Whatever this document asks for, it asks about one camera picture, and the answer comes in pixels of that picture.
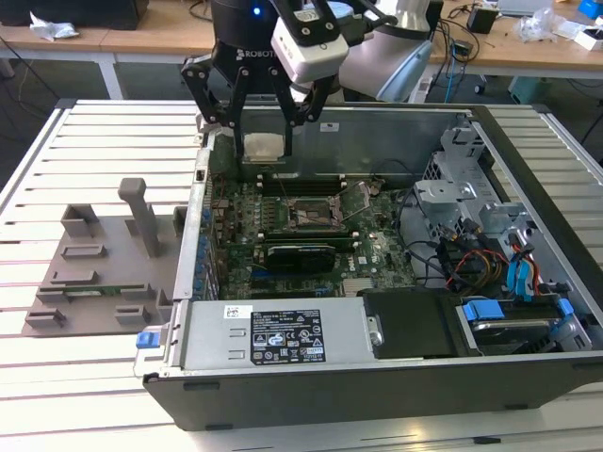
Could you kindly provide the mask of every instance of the black cable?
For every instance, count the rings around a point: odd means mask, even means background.
[[[2,111],[4,112],[4,115],[7,117],[8,122],[10,122],[10,125],[15,130],[15,132],[17,133],[17,136],[19,137],[19,140],[24,141],[23,134],[21,133],[21,131],[17,127],[17,124],[15,124],[15,121],[12,119],[12,117],[10,116],[10,114],[7,111],[7,108],[4,106],[3,103],[0,103],[0,108],[2,108]]]
[[[31,65],[30,65],[30,64],[29,64],[27,61],[25,61],[24,59],[22,59],[22,58],[21,58],[21,56],[20,56],[20,55],[19,55],[19,54],[18,54],[18,53],[15,51],[15,49],[13,49],[13,48],[12,48],[12,47],[11,47],[11,46],[8,44],[8,42],[6,42],[6,40],[5,40],[4,38],[2,38],[2,36],[0,36],[0,40],[1,40],[1,41],[4,43],[4,45],[6,45],[6,46],[7,46],[7,48],[10,50],[10,52],[11,52],[12,54],[14,54],[14,55],[15,55],[17,58],[19,58],[19,60],[20,60],[20,61],[21,61],[21,62],[22,62],[22,63],[23,63],[25,66],[27,66],[27,68],[29,68],[29,70],[31,71],[31,73],[33,73],[33,74],[34,74],[34,76],[35,76],[35,77],[36,77],[38,80],[40,80],[40,83],[42,83],[42,84],[44,85],[44,87],[45,87],[46,89],[48,89],[48,91],[49,91],[49,92],[50,92],[50,93],[51,93],[53,96],[55,96],[55,99],[59,100],[59,99],[60,99],[60,97],[58,97],[58,94],[57,94],[57,93],[56,93],[56,92],[55,92],[55,91],[54,91],[52,88],[50,88],[50,86],[49,86],[49,85],[48,85],[48,84],[47,84],[47,83],[44,81],[44,79],[43,79],[43,78],[41,78],[41,77],[38,75],[38,73],[37,73],[36,71],[34,71],[34,69],[31,67]]]
[[[440,20],[438,22],[438,26],[436,27],[436,31],[439,31],[440,33],[442,33],[442,36],[444,38],[445,54],[444,54],[444,60],[442,61],[442,64],[440,65],[440,68],[437,71],[437,74],[433,78],[432,83],[430,84],[430,87],[427,90],[427,94],[425,95],[425,97],[429,96],[430,93],[432,92],[433,87],[437,85],[437,80],[440,78],[440,74],[444,70],[444,66],[446,66],[446,62],[448,61],[448,48],[449,48],[449,41],[450,41],[450,25],[445,24],[444,22],[442,22]]]
[[[594,96],[590,95],[588,92],[584,92],[583,90],[581,90],[580,88],[578,88],[576,85],[574,85],[576,83],[576,80],[572,80],[571,78],[567,78],[566,81],[567,81],[567,83],[569,83],[570,87],[572,87],[573,89],[575,89],[577,92],[579,92],[583,96],[586,96],[589,99],[594,99],[596,101],[603,102],[602,99],[600,99],[598,97],[594,97]]]
[[[402,162],[399,158],[385,158],[384,160],[381,160],[379,163],[377,163],[375,166],[373,166],[372,170],[370,171],[369,176],[376,176],[377,175],[377,171],[380,170],[384,164],[386,163],[397,163],[399,164],[401,167],[403,167],[406,172],[408,172],[411,176],[414,176],[415,174],[406,166],[406,164],[404,162]]]
[[[584,144],[584,142],[586,142],[586,139],[594,131],[596,125],[599,124],[601,122],[601,120],[603,120],[603,113],[601,113],[599,116],[597,116],[596,120],[588,128],[588,130],[586,131],[586,134],[584,134],[584,137],[582,137],[582,139],[580,140],[580,144]]]
[[[17,104],[25,113],[31,115],[32,117],[36,118],[37,120],[40,121],[46,121],[48,120],[48,117],[50,116],[50,113],[46,113],[44,110],[41,109],[41,107],[35,105],[35,104],[31,104],[27,101],[19,101],[18,99],[15,99],[15,97],[12,95],[12,93],[10,92],[10,89],[8,88],[7,82],[5,80],[1,80],[2,81],[2,86],[4,88],[4,90],[7,92],[7,96],[10,98],[10,100],[12,102],[14,102],[15,104]],[[37,113],[28,110],[27,108],[25,108],[24,106],[30,106],[31,108],[35,108],[36,110],[38,110],[41,115],[38,115]]]
[[[199,0],[198,2],[193,3],[188,8],[188,14],[190,14],[195,19],[199,19],[200,21],[213,22],[211,17],[205,16],[207,9],[208,9],[208,2],[209,2],[209,0]],[[198,12],[195,12],[195,8],[203,3],[205,3],[205,8],[204,8],[203,14],[199,14]]]
[[[411,195],[415,195],[415,192],[412,189],[408,190],[406,192],[406,194],[404,194],[404,197],[402,198],[402,201],[399,204],[398,215],[396,217],[396,223],[395,223],[395,229],[396,229],[396,233],[398,234],[399,242],[402,245],[402,247],[405,249],[405,252],[408,252],[408,254],[411,255],[412,257],[414,257],[415,259],[417,259],[418,262],[422,262],[426,266],[430,266],[431,268],[433,268],[435,271],[437,271],[441,275],[446,276],[446,274],[444,273],[444,270],[441,267],[439,267],[435,264],[432,264],[429,260],[424,259],[422,256],[419,256],[416,252],[411,250],[408,247],[408,245],[406,245],[404,243],[404,237],[402,237],[402,232],[400,230],[400,227],[401,227],[400,219],[402,216],[402,211],[404,210],[404,206],[406,205],[406,202],[408,201],[408,199],[410,198]]]
[[[14,141],[15,143],[23,143],[22,139],[18,139],[15,137],[9,137],[8,135],[0,134],[0,139],[5,139],[7,141]]]
[[[461,28],[467,35],[471,36],[471,38],[473,38],[473,40],[475,41],[475,54],[473,56],[468,56],[467,59],[462,59],[462,58],[458,58],[458,56],[453,56],[454,59],[456,59],[459,63],[468,63],[470,61],[473,61],[475,58],[478,57],[478,55],[480,54],[480,49],[481,49],[481,45],[480,45],[480,39],[475,36],[475,34],[469,30],[466,26],[459,24],[457,22],[454,21],[449,21],[448,19],[440,19],[440,21],[446,23],[446,24],[454,24],[456,26],[458,26],[459,28]]]
[[[475,2],[474,3],[467,3],[466,5],[460,5],[460,6],[456,7],[456,8],[453,8],[448,13],[448,18],[449,19],[456,19],[457,17],[459,17],[464,12],[471,12],[473,10],[473,7],[475,7]]]
[[[575,78],[568,78],[567,81],[572,81],[572,83],[575,83],[576,85],[580,85],[581,87],[585,87],[585,88],[601,88],[603,87],[603,82],[601,83],[597,83],[596,85],[587,85],[585,83],[580,82],[579,80],[576,80]]]

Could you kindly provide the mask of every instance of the metal slat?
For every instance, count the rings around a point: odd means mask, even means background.
[[[0,367],[0,384],[132,377],[132,363]]]
[[[603,214],[603,200],[589,199],[583,202],[577,200],[554,200],[562,214]]]
[[[35,242],[52,240],[54,243],[56,243],[63,236],[64,232],[65,229],[63,228],[63,225],[58,221],[5,224],[0,226],[0,241]]]
[[[189,187],[192,174],[189,172],[173,174],[41,174],[27,176],[22,186],[30,188],[115,188],[124,177],[141,177],[147,188]]]
[[[589,251],[595,258],[596,262],[600,266],[603,266],[603,248],[591,248]]]
[[[36,223],[21,223],[21,227],[35,226]],[[40,243],[0,243],[0,263],[50,261],[57,251],[58,242]]]
[[[190,105],[162,105],[162,104],[106,104],[106,105],[76,105],[72,115],[195,115],[198,109],[195,104]]]
[[[498,120],[503,120],[503,119],[519,119],[519,118],[525,118],[525,119],[537,119],[540,120],[540,115],[538,113],[536,113],[534,110],[513,110],[513,109],[492,109],[492,108],[488,108],[490,110],[490,112],[492,113],[492,116],[495,117],[495,119]]]
[[[51,148],[41,153],[42,160],[192,160],[199,148]]]
[[[4,264],[0,266],[0,284],[39,284],[44,279],[49,264]]]
[[[496,113],[493,116],[497,119],[498,125],[500,127],[528,127],[528,128],[541,128],[550,130],[550,127],[546,125],[540,117],[534,119],[518,119],[517,117],[513,118],[500,118]]]
[[[603,234],[603,214],[566,215],[565,219],[575,230],[601,230]]]
[[[503,188],[507,193],[513,193],[511,184],[504,183]],[[553,184],[543,184],[548,196],[553,199],[558,198],[603,198],[603,186],[596,184],[581,186],[561,186]]]
[[[492,171],[496,175],[499,181],[507,181],[507,176],[498,165],[494,165]],[[541,184],[592,184],[593,174],[588,172],[586,169],[583,171],[534,171],[534,176]]]
[[[528,160],[526,161],[532,171],[584,171],[584,166],[579,160]]]
[[[169,204],[155,204],[155,215],[171,215],[174,207],[187,205],[187,202],[173,202]],[[60,221],[65,213],[67,204],[56,205],[12,205],[2,215],[3,221]],[[94,213],[99,217],[116,217],[132,215],[130,207],[125,204],[93,204]]]
[[[577,230],[576,234],[586,248],[601,248],[603,247],[603,234],[601,231],[581,231]]]
[[[146,202],[186,202],[189,188],[148,188],[144,193]],[[52,190],[35,189],[23,191],[13,197],[19,204],[82,204],[123,203],[114,188],[74,188]]]
[[[503,127],[502,130],[509,138],[555,138],[555,132],[549,128],[534,127],[534,128],[523,128],[523,127]]]
[[[576,156],[572,154],[569,149],[553,148],[553,149],[533,149],[533,148],[519,148],[517,151],[520,153],[525,160],[535,159],[568,159],[576,160]]]
[[[29,308],[38,292],[36,285],[0,287],[0,309]]]
[[[41,363],[77,363],[105,360],[132,361],[136,335],[3,338],[0,367]]]
[[[558,138],[510,138],[510,140],[517,148],[567,148]]]
[[[26,316],[26,310],[0,312],[0,337],[21,333]]]
[[[174,173],[187,172],[192,174],[195,168],[193,160],[103,160],[98,162],[86,161],[53,161],[38,162],[31,169],[35,174],[85,174],[85,173]]]
[[[189,148],[194,136],[184,137],[57,137],[53,148]]]
[[[187,125],[195,123],[195,115],[69,115],[65,125]]]
[[[144,388],[135,377],[120,379],[80,379],[0,384],[0,400],[19,398],[63,397],[80,394],[140,393]]]
[[[64,125],[59,137],[194,137],[191,125]]]

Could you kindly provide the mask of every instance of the warning label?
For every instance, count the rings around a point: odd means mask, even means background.
[[[252,363],[327,361],[320,310],[252,313]]]

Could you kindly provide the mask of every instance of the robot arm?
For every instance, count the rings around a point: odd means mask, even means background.
[[[216,45],[211,58],[189,59],[183,76],[207,124],[234,130],[236,151],[244,154],[240,118],[249,94],[273,92],[285,116],[285,155],[291,154],[292,127],[317,121],[349,47],[397,19],[367,0],[355,0],[377,19],[362,15],[335,18],[326,0],[302,9],[300,0],[214,0]],[[210,71],[221,73],[232,88],[228,104],[211,93]],[[290,85],[312,83],[296,104]]]

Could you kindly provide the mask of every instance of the wooden desk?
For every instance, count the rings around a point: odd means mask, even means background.
[[[101,50],[181,56],[211,52],[214,47],[213,26],[188,14],[189,5],[189,2],[179,0],[151,0],[138,29],[109,30],[101,41]]]
[[[443,17],[467,0],[449,0]],[[33,35],[28,27],[0,26],[0,36],[24,58],[58,59],[96,62],[105,79],[111,99],[123,99],[124,91],[115,66],[121,62],[180,64],[191,55],[203,55],[214,45],[212,24],[188,14],[189,0],[151,0],[139,28],[134,31],[81,28],[81,36],[49,42]],[[555,6],[556,11],[570,20],[582,20],[578,0]],[[456,21],[466,24],[467,14]],[[603,52],[588,52],[572,41],[559,38],[550,41],[522,43],[512,31],[516,19],[500,18],[488,35],[479,35],[481,50],[466,68],[467,73],[491,75],[524,75],[560,78],[603,79]],[[451,27],[452,37],[472,41],[461,30]],[[445,55],[444,41],[437,33],[431,64],[426,76],[437,72]],[[13,57],[0,46],[0,58]]]
[[[0,25],[0,36],[26,59],[97,63],[109,97],[120,100],[126,96],[116,72],[118,63],[181,64],[187,56],[211,52],[213,26],[188,14],[191,3],[151,0],[138,29],[133,31],[78,27],[80,36],[50,42],[36,37],[29,27]],[[0,43],[0,58],[13,57]]]
[[[451,9],[465,3],[446,2],[442,17],[447,18]],[[579,2],[556,4],[555,11],[568,20],[592,24],[593,21],[578,12],[578,4]],[[468,14],[464,13],[454,19],[454,22],[466,25],[467,18]],[[533,75],[536,71],[541,76],[550,77],[603,77],[603,52],[589,52],[575,42],[561,37],[558,37],[557,42],[549,40],[521,42],[513,32],[516,22],[515,18],[501,17],[495,21],[488,35],[476,35],[480,39],[480,53],[467,66],[468,73],[519,75],[518,71],[524,71]],[[458,26],[450,26],[450,35],[454,39],[474,43],[473,38]],[[438,32],[434,40],[431,62],[441,63],[444,55],[444,39]]]

